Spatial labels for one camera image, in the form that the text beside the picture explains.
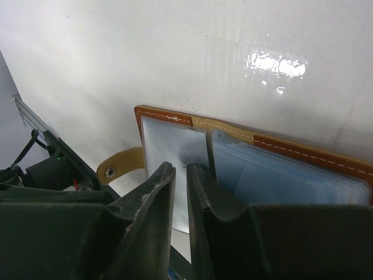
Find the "brown leather card holder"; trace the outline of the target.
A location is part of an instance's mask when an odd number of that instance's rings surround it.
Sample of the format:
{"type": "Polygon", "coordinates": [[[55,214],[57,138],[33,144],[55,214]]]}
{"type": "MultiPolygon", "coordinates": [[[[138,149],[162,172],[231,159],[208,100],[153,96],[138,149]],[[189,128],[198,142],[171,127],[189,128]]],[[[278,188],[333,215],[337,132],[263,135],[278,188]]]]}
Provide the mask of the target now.
{"type": "Polygon", "coordinates": [[[104,185],[133,170],[176,169],[173,228],[188,233],[187,165],[197,163],[247,204],[372,204],[372,164],[222,120],[162,108],[134,109],[142,144],[97,168],[104,185]]]}

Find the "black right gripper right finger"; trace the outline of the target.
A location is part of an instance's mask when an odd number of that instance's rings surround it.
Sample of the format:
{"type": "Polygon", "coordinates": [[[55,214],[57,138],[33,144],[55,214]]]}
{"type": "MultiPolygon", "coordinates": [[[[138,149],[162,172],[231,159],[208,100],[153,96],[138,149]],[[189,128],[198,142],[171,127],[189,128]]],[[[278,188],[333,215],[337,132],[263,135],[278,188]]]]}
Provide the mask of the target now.
{"type": "Polygon", "coordinates": [[[371,279],[372,208],[247,205],[186,169],[196,279],[371,279]]]}

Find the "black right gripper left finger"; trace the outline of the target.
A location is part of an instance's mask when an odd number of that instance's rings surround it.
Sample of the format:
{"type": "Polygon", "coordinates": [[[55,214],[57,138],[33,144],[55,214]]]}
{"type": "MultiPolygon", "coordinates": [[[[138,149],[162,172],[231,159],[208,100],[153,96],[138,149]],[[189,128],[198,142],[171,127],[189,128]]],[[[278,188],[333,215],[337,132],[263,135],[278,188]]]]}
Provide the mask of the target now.
{"type": "Polygon", "coordinates": [[[166,279],[175,168],[118,200],[1,184],[2,279],[166,279]]]}

